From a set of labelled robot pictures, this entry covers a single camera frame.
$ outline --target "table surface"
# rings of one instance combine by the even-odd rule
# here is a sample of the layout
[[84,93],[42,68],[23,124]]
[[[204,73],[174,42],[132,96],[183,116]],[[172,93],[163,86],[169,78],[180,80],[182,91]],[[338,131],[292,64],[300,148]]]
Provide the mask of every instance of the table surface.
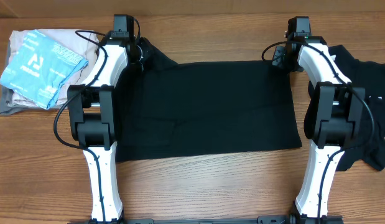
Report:
[[[260,60],[284,40],[295,14],[138,17],[141,34],[178,63]],[[354,57],[385,63],[385,12],[309,14],[312,32]],[[91,29],[107,32],[112,17],[0,19],[0,75],[12,30]],[[286,215],[303,182],[308,140],[303,120],[308,78],[290,76],[303,147],[124,162],[116,166],[126,218],[253,218]],[[0,223],[66,223],[90,218],[92,199],[83,154],[61,145],[52,132],[56,111],[0,116]],[[72,141],[65,112],[58,124]],[[337,172],[330,215],[345,223],[385,223],[385,169],[358,161]]]

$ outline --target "crumpled black fabric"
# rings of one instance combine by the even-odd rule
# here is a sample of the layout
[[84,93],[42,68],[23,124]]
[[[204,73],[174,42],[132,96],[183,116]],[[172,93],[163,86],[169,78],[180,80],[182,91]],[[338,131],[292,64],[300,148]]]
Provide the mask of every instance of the crumpled black fabric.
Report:
[[[372,111],[375,130],[371,144],[347,150],[341,157],[337,171],[346,171],[355,161],[362,159],[378,171],[385,168],[385,64],[360,62],[355,59],[342,45],[329,48],[330,55],[336,55],[335,63],[353,86],[365,88],[365,102]],[[308,86],[310,95],[313,86]],[[361,127],[356,142],[359,146],[366,142],[371,132],[369,114],[363,110]]]
[[262,61],[179,65],[155,47],[143,66],[116,86],[117,162],[301,147],[288,71]]

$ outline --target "robotic arm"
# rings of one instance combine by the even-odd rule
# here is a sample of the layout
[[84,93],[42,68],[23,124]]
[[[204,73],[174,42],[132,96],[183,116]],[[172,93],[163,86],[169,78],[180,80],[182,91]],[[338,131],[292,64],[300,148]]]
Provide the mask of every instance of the robotic arm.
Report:
[[[80,144],[93,151],[100,163],[97,168],[95,158],[85,153],[90,171],[91,189],[93,194],[93,211],[88,223],[126,223],[123,219],[123,205],[119,197],[116,181],[116,140],[119,128],[116,124],[114,107],[114,89],[122,73],[141,72],[136,69],[136,63],[144,55],[137,43],[133,26],[134,18],[125,15],[115,15],[114,30],[102,41],[103,48],[109,57],[106,65],[94,84],[81,91],[83,85],[73,85],[68,90],[68,97],[77,97],[68,105],[72,136]],[[305,117],[304,130],[310,139],[310,153],[304,183],[294,203],[291,216],[259,217],[252,220],[196,220],[183,223],[257,223],[257,224],[309,224],[317,219],[318,206],[322,223],[343,223],[341,217],[327,217],[327,200],[332,185],[337,164],[343,152],[337,154],[327,167],[323,180],[321,203],[318,196],[322,174],[328,158],[339,151],[358,134],[361,119],[362,104],[356,96],[349,94],[346,87],[335,77],[325,58],[310,47],[296,44],[301,42],[319,49],[331,61],[338,76],[345,83],[351,81],[345,77],[334,64],[328,53],[326,42],[321,37],[312,37],[308,17],[295,17],[289,20],[286,37],[290,43],[285,47],[277,47],[273,64],[279,67],[292,67],[291,70],[305,70],[315,87],[315,93],[308,107]],[[85,80],[89,83],[97,74],[104,62],[104,52],[100,55],[91,75]],[[354,88],[360,97],[364,97],[363,88]],[[101,113],[84,114],[83,108],[99,106]],[[98,173],[101,174],[101,183],[98,182]],[[154,220],[128,220],[128,224],[172,223]]]

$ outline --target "blue and white package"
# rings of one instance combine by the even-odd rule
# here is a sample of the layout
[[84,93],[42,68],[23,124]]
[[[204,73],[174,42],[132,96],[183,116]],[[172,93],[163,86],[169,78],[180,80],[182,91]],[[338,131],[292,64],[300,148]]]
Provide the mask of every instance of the blue and white package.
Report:
[[61,86],[88,61],[37,30],[27,33],[0,84],[43,109],[57,102]]

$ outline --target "black cloth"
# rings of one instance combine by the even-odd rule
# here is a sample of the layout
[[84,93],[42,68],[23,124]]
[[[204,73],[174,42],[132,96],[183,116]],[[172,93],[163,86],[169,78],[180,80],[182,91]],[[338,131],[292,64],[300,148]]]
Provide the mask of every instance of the black cloth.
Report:
[[154,48],[124,75],[117,162],[301,147],[288,71],[271,64],[178,65]]
[[[336,55],[335,63],[353,86],[365,88],[365,102],[368,104],[374,117],[374,138],[371,144],[365,147],[356,147],[347,150],[337,167],[337,171],[348,170],[355,161],[362,159],[378,171],[385,168],[385,64],[375,62],[360,62],[339,45],[329,48],[330,55]],[[313,86],[308,86],[310,95]],[[369,138],[371,122],[369,114],[363,109],[361,127],[353,146],[362,145]]]

